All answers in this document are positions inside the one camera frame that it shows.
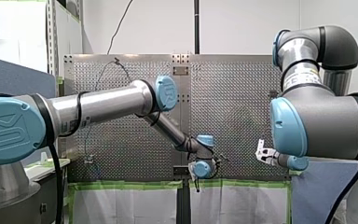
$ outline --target green tape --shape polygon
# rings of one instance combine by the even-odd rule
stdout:
[[[57,84],[62,85],[63,84],[63,77],[57,77]]]
[[[90,183],[71,183],[68,188],[75,190],[91,189],[180,189],[182,181],[160,182],[126,182],[126,181],[97,181]]]
[[[292,223],[292,185],[289,184],[287,189],[287,208],[286,208],[286,223]]]
[[[289,170],[289,175],[301,175],[302,173],[303,173],[303,171]]]
[[[66,162],[66,161],[69,161],[69,159],[60,159],[60,164]],[[53,161],[46,161],[41,165],[40,161],[37,161],[37,162],[31,163],[31,164],[25,166],[25,168],[32,168],[34,166],[42,166],[42,167],[51,168],[51,167],[54,167],[54,162]]]
[[[74,223],[75,189],[68,186],[69,224]]]
[[[251,187],[265,189],[286,189],[290,186],[290,181],[255,181],[255,180],[234,180],[234,179],[212,179],[200,180],[201,188],[214,188],[222,186],[231,187]],[[191,182],[191,188],[195,188],[194,182]]]

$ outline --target metal frame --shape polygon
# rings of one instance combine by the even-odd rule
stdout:
[[[170,113],[170,116],[172,119],[174,119],[175,121],[178,122],[180,129],[187,134],[199,134],[199,133],[195,133],[195,131],[193,130],[194,127],[191,127],[192,123],[197,123],[200,122],[200,117],[196,118],[197,120],[192,120],[194,119],[194,116],[192,115],[191,111],[198,109],[196,108],[192,108],[193,104],[197,104],[197,102],[194,102],[194,100],[197,100],[197,97],[200,97],[200,94],[197,93],[197,69],[202,69],[201,67],[203,66],[203,64],[208,64],[210,66],[214,66],[214,67],[218,67],[220,66],[219,64],[222,64],[222,66],[225,66],[225,64],[231,64],[233,67],[233,69],[235,71],[231,71],[231,73],[229,73],[231,76],[237,76],[236,78],[238,79],[238,81],[244,81],[244,80],[252,80],[253,82],[256,83],[252,83],[250,85],[259,85],[259,86],[267,86],[267,88],[272,88],[273,90],[278,90],[279,89],[279,71],[278,70],[274,70],[273,66],[270,64],[270,60],[271,57],[270,56],[266,56],[266,55],[257,55],[257,56],[250,56],[250,55],[188,55],[188,54],[173,54],[173,55],[66,55],[64,57],[65,59],[65,94],[71,94],[74,93],[73,87],[74,87],[74,75],[73,72],[76,70],[77,72],[79,72],[79,69],[81,70],[82,67],[81,66],[85,66],[85,68],[87,69],[87,71],[92,71],[92,66],[93,64],[99,64],[99,66],[101,67],[102,64],[105,63],[109,63],[110,61],[114,60],[115,58],[119,58],[120,61],[122,63],[127,63],[129,65],[131,65],[131,63],[146,63],[149,64],[148,66],[154,66],[152,63],[153,62],[167,62],[167,66],[169,66],[171,69],[171,73],[173,78],[175,79],[175,82],[178,84],[178,96],[179,96],[179,102],[178,105],[176,106],[176,108]],[[84,63],[84,65],[79,65],[76,68],[74,68],[74,63],[78,63],[78,62],[82,62]],[[224,72],[225,69],[227,69],[228,72],[229,69],[231,69],[231,67],[222,67],[219,68],[220,70],[216,72],[216,74],[219,74],[220,72]],[[108,71],[108,73],[116,73],[117,70],[115,71]],[[104,75],[104,77],[102,78],[102,82],[104,81],[105,78],[107,78],[107,74]],[[133,78],[138,78],[141,77],[141,74],[135,74],[135,77]],[[207,79],[209,80],[213,80],[215,77],[211,76],[208,77]],[[99,86],[101,89],[102,88],[106,88],[109,87],[109,85],[105,85],[104,86],[101,84]],[[254,98],[252,98],[251,100],[254,100],[254,102],[252,104],[255,103],[255,101],[258,103],[259,102],[259,98],[257,97],[261,97],[260,94],[263,95],[265,94],[265,104],[264,103],[258,103],[257,108],[263,108],[263,106],[265,106],[268,103],[269,97],[269,91],[271,91],[270,89],[265,89],[263,90],[265,92],[262,93],[253,93],[255,96]],[[214,108],[219,108],[220,105],[214,105]],[[264,111],[263,113],[266,114],[267,117],[267,113],[269,112],[268,108],[264,108],[262,111]],[[257,120],[256,123],[251,124],[250,128],[254,129],[256,128],[256,130],[252,133],[253,138],[255,138],[257,136],[261,137],[261,131],[262,129],[265,129],[264,126],[268,126],[267,125],[267,121],[264,123],[261,122],[260,120],[263,119],[259,119]],[[201,130],[202,132],[210,132],[210,130]],[[250,140],[247,142],[247,144],[252,144],[253,141],[255,140],[255,148],[256,148],[256,142],[257,139],[251,139],[252,142],[250,142]],[[246,163],[246,164],[252,164],[253,168],[251,169],[256,169],[256,170],[261,170],[264,172],[259,172],[260,174],[265,174],[265,175],[245,175],[243,172],[247,172],[246,167],[248,166],[240,166],[238,164],[234,164],[234,166],[230,166],[229,162],[227,163],[227,167],[223,167],[223,175],[221,175],[220,177],[223,178],[238,178],[238,179],[256,179],[256,180],[287,180],[289,178],[288,174],[287,174],[287,170],[284,169],[280,169],[280,168],[276,168],[276,167],[269,167],[265,164],[262,163],[257,163],[256,160],[252,161],[251,156],[254,155],[253,152],[253,148],[251,146],[246,146],[247,150],[249,152],[251,152],[252,155],[250,154],[234,154],[234,155],[240,155],[240,156],[245,156],[242,159],[242,163]],[[238,160],[236,160],[237,158],[231,158],[234,163],[238,162]],[[187,166],[187,155],[185,153],[179,153],[174,151],[172,154],[172,164],[175,168],[182,168],[182,167],[186,167]],[[236,169],[237,173],[227,173],[227,169],[232,169],[233,167],[236,167],[234,169]],[[173,177],[173,179],[176,180],[187,180],[188,179],[188,175],[184,175],[184,174],[180,174],[180,175],[176,175]]]
[[[47,23],[48,23],[48,72],[53,76],[58,74],[58,40],[55,1],[47,1]]]

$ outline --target light blue joint cap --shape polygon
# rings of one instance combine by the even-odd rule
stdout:
[[[178,90],[171,77],[160,76],[156,79],[156,100],[161,111],[172,110],[178,99]]]
[[[200,134],[197,136],[197,141],[206,147],[214,147],[212,135]]]
[[[20,161],[42,144],[46,125],[23,101],[0,97],[0,165]]]
[[[211,175],[211,167],[205,161],[197,161],[193,168],[193,173],[199,178],[208,178]]]
[[[307,134],[295,107],[285,98],[271,101],[271,130],[274,148],[280,153],[303,157],[307,154]]]
[[[309,160],[307,157],[290,156],[287,160],[287,168],[294,171],[304,171],[307,169]]]

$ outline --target white wall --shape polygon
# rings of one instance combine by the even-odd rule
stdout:
[[[130,0],[83,1],[83,49],[105,54]],[[191,51],[193,0],[134,0],[111,53],[170,54]]]
[[[0,2],[0,60],[48,70],[46,3]]]
[[[358,0],[301,0],[301,28],[338,25],[347,29],[358,44]],[[358,67],[353,70],[350,92],[358,91]]]
[[[299,0],[200,0],[200,52],[271,54],[274,36],[299,25]]]
[[[57,23],[57,42],[59,76],[64,77],[65,54],[82,54],[82,31],[80,21],[74,17],[67,9],[56,1],[56,23]]]
[[[129,0],[84,0],[85,53],[105,54]],[[194,0],[133,1],[111,53],[194,52]],[[200,0],[200,52],[270,54],[299,28],[299,0]]]

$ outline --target end effector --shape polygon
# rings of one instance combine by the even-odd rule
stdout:
[[[220,160],[213,154],[213,137],[198,135],[197,138],[187,136],[179,130],[169,118],[156,112],[144,119],[166,139],[173,147],[182,152],[195,153],[196,160],[189,164],[189,172],[197,179],[214,178],[219,170]]]
[[[257,151],[255,153],[257,159],[268,165],[280,166],[293,171],[304,171],[308,168],[309,160],[307,157],[296,157],[285,155],[278,152],[274,148],[265,148],[264,140],[258,140]]]

